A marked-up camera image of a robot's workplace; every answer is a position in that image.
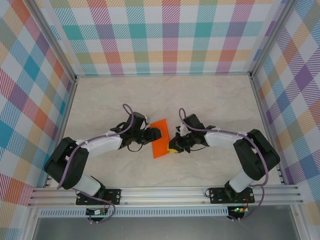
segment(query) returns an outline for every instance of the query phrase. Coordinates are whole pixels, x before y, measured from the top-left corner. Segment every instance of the purple cable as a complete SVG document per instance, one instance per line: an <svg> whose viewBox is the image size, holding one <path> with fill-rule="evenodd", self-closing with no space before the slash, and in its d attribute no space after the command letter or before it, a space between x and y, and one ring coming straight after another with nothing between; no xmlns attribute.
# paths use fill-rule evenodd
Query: purple cable
<svg viewBox="0 0 320 240"><path fill-rule="evenodd" d="M244 139L246 139L253 147L254 149L256 150L257 154L259 155L260 159L261 159L261 162L262 162L262 165L263 165L263 168L264 168L264 172L265 172L265 180L263 183L261 184L254 184L254 185L250 185L250 187L261 187L262 189L262 196L261 196L261 200L259 202L259 204L256 206L255 210L242 218L242 220L245 220L245 219L248 219L250 218L254 212L257 211L257 209L261 206L264 198L265 198L265 189L264 189L264 186L267 184L268 180L269 180L269 171L268 171L268 167L267 167L267 164L266 164L266 161L265 161L265 158L264 156L262 155L262 153L260 152L259 148L257 147L257 145L249 138L247 137L246 135L243 135L241 133L237 133L237 132L233 132L233 131L226 131L226 130L216 130L216 129L198 129L198 128L194 128L194 127L191 127L189 126L188 124L186 124L186 122L184 121L184 118L186 117L186 111L181 107L179 109L179 118L180 120L183 122L183 124L188 128L188 129L191 129L193 131L199 131L199 132L214 132L214 133L224 133L224 134L229 134L229 135L236 135L236 136L240 136L240 137L243 137Z"/></svg>
<svg viewBox="0 0 320 240"><path fill-rule="evenodd" d="M91 142L91 141L93 141L93 140L118 136L118 135L123 134L124 132L128 131L128 130L131 128L132 124L134 123L134 112L132 111L131 107L130 107L128 104L124 103L122 106L123 106L124 110L125 110L129 115L131 115L131 121L130 121L129 126L128 126L126 129L124 129L124 130L122 130L122 131L120 131L120 132L118 132L118 133L110 134L110 135L108 135L108 136L105 135L105 134L104 134L104 135L100 135L100 136L95 136L95 137L93 137L93 138L88 139L87 141L84 141L84 142L80 143L78 146L76 146L76 148L72 151L72 153L71 153L71 155L70 155L70 157L69 157L69 160L68 160L67 163L66 163L66 166L65 166L65 169L64 169L62 178L61 178L61 180L60 180L60 182L59 182L59 185L57 186L56 189L60 189L61 186L62 186L62 184L64 183L65 178L66 178L66 175L67 175L67 173L68 173L69 166L70 166L70 164L71 164L71 161L73 160L73 157L74 157L75 153L77 152L77 150L78 150L79 148L81 148L81 146L83 146L83 145L85 145L86 143L89 143L89 142Z"/></svg>
<svg viewBox="0 0 320 240"><path fill-rule="evenodd" d="M107 201L107 200L104 200L104 199L101 199L101 198L97 198L97 197L91 196L91 195L89 195L89 194L87 194L87 193L85 193L85 192L83 192L83 191L81 191L80 193L83 194L83 195L85 195L85 196L87 196L88 198L91 198L91 199L93 199L93 200L97 200L97 201L100 201L100 202L109 204L109 205L111 205L111 206L113 207L113 212L111 213L111 215L110 215L110 216L107 216L107 217L104 217L101 221L97 221L97 222L96 222L97 224L101 224L101 223L109 220L109 219L116 213L116 206L115 206L112 202Z"/></svg>

